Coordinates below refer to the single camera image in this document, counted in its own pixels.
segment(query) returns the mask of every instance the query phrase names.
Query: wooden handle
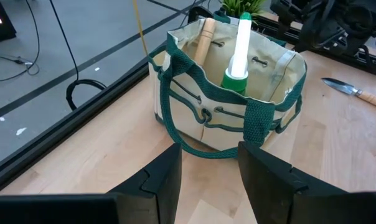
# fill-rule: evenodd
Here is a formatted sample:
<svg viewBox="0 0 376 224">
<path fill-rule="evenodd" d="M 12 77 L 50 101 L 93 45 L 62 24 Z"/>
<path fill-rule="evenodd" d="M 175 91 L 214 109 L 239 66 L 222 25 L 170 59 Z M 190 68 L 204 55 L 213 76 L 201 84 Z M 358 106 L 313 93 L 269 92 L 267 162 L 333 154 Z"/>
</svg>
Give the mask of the wooden handle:
<svg viewBox="0 0 376 224">
<path fill-rule="evenodd" d="M 361 94 L 358 95 L 358 97 L 361 98 L 362 100 L 365 100 L 366 102 L 371 103 L 371 104 L 376 106 L 376 96 L 375 95 L 368 93 L 366 91 L 363 91 Z"/>
<path fill-rule="evenodd" d="M 202 33 L 199 37 L 198 48 L 194 56 L 194 61 L 203 66 L 205 63 L 207 51 L 209 50 L 210 43 L 213 39 L 213 34 L 215 30 L 215 20 L 212 18 L 207 18 L 202 29 Z"/>
</svg>

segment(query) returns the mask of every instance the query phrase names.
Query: garden tote bag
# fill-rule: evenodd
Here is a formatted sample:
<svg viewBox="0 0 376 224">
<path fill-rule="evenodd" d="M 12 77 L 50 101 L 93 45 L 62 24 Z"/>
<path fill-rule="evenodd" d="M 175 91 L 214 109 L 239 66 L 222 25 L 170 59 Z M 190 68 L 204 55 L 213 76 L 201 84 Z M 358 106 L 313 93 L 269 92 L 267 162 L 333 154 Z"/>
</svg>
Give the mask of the garden tote bag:
<svg viewBox="0 0 376 224">
<path fill-rule="evenodd" d="M 204 66 L 193 60 L 204 19 L 171 30 L 166 46 L 149 54 L 154 112 L 171 138 L 199 157 L 235 157 L 239 141 L 266 149 L 301 108 L 306 64 L 300 54 L 251 32 L 245 95 L 221 88 L 238 27 L 216 21 Z M 190 147 L 184 133 L 218 152 Z"/>
</svg>

